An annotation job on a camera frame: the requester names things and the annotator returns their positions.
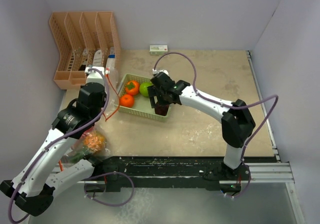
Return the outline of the dark red toy apple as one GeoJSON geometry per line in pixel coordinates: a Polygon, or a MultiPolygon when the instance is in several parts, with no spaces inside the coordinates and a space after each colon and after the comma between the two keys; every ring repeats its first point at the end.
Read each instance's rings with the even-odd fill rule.
{"type": "Polygon", "coordinates": [[[164,106],[157,105],[154,111],[157,115],[166,116],[168,113],[169,107],[170,107],[169,105],[164,105],[164,106]]]}

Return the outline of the toy pineapple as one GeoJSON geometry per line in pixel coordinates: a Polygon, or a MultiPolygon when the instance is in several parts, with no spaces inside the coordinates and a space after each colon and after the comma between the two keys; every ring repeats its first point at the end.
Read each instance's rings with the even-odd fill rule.
{"type": "Polygon", "coordinates": [[[106,138],[98,131],[90,131],[72,146],[72,151],[67,154],[71,163],[77,163],[82,158],[91,155],[104,155],[106,153],[106,138]]]}

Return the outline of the clear zip bag orange zipper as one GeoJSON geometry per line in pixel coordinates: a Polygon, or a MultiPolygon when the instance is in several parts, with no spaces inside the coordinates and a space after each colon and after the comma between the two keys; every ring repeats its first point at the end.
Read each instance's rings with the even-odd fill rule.
{"type": "Polygon", "coordinates": [[[94,161],[103,161],[111,156],[105,132],[98,126],[85,131],[80,139],[65,152],[58,162],[60,171],[64,171],[84,158],[94,157],[94,161]]]}

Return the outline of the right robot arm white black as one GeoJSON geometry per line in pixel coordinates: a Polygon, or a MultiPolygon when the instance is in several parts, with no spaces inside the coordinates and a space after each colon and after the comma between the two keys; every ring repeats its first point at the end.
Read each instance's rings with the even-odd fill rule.
{"type": "Polygon", "coordinates": [[[151,107],[178,104],[199,110],[221,124],[222,138],[226,142],[226,154],[222,163],[222,174],[228,180],[240,174],[245,142],[256,126],[246,103],[218,99],[195,88],[183,80],[173,81],[167,71],[152,71],[152,86],[148,87],[151,107]]]}

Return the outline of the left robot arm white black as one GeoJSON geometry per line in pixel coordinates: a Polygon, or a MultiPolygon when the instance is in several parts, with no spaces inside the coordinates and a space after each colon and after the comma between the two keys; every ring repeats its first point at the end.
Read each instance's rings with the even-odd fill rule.
{"type": "Polygon", "coordinates": [[[101,178],[102,166],[86,159],[58,174],[51,172],[65,152],[100,119],[108,101],[104,84],[90,82],[80,88],[78,97],[58,113],[45,141],[27,166],[12,180],[1,182],[0,190],[10,198],[10,205],[36,217],[77,181],[101,178]]]}

